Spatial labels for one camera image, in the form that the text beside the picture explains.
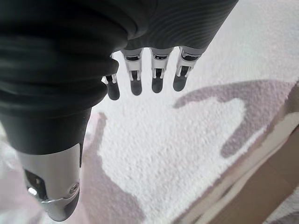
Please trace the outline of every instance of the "silver metal connector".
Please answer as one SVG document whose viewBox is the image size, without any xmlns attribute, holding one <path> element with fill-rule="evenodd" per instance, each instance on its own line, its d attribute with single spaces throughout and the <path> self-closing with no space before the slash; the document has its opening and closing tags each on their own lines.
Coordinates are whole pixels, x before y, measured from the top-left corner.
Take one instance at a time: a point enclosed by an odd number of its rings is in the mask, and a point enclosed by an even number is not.
<svg viewBox="0 0 299 224">
<path fill-rule="evenodd" d="M 80 145 L 64 151 L 32 155 L 18 152 L 28 192 L 55 221 L 66 220 L 79 199 Z"/>
</svg>

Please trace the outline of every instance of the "robotic hand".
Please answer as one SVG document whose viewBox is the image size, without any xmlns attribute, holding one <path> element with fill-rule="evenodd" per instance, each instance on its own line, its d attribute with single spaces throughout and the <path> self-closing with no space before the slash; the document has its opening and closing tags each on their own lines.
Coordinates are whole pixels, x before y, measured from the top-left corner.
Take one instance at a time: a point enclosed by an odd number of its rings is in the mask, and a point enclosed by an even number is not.
<svg viewBox="0 0 299 224">
<path fill-rule="evenodd" d="M 141 52 L 150 47 L 152 90 L 159 93 L 169 54 L 179 46 L 173 88 L 180 91 L 236 3 L 0 1 L 0 120 L 28 192 L 52 219 L 63 221 L 76 208 L 91 107 L 107 92 L 113 100 L 120 96 L 111 54 L 122 50 L 132 93 L 139 95 Z"/>
</svg>

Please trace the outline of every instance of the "black rubber sleeve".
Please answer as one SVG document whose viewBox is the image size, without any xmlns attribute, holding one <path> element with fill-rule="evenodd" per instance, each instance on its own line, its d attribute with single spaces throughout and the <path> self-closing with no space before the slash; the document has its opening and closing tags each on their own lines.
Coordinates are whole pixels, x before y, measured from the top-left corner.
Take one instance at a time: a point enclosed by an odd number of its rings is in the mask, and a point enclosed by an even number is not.
<svg viewBox="0 0 299 224">
<path fill-rule="evenodd" d="M 148 15 L 138 0 L 1 0 L 0 120 L 11 145 L 28 154 L 82 146 L 107 93 L 101 78 L 118 69 L 111 53 L 146 32 Z"/>
</svg>

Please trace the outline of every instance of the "screw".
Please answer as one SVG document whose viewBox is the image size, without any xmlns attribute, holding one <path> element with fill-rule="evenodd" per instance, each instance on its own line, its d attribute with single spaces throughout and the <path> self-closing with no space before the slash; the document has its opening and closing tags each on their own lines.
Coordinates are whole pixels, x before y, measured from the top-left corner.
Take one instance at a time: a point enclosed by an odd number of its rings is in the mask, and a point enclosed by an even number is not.
<svg viewBox="0 0 299 224">
<path fill-rule="evenodd" d="M 70 194 L 74 193 L 79 188 L 79 184 L 76 183 L 70 190 Z"/>
</svg>

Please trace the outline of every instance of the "black fingertip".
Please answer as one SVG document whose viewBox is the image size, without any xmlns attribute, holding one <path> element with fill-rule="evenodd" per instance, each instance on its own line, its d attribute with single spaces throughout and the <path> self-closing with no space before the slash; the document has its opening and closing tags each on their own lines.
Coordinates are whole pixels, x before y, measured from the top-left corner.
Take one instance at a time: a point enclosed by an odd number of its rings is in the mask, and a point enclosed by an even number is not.
<svg viewBox="0 0 299 224">
<path fill-rule="evenodd" d="M 120 97 L 120 90 L 117 83 L 109 82 L 108 85 L 108 96 L 112 100 L 118 100 Z"/>
<path fill-rule="evenodd" d="M 153 78 L 151 88 L 154 93 L 161 92 L 163 88 L 163 79 L 162 78 Z"/>
<path fill-rule="evenodd" d="M 173 89 L 177 92 L 180 92 L 184 89 L 186 85 L 187 78 L 185 76 L 176 76 L 174 77 L 173 81 Z"/>
<path fill-rule="evenodd" d="M 142 92 L 141 80 L 131 81 L 131 91 L 135 96 L 139 96 Z"/>
</svg>

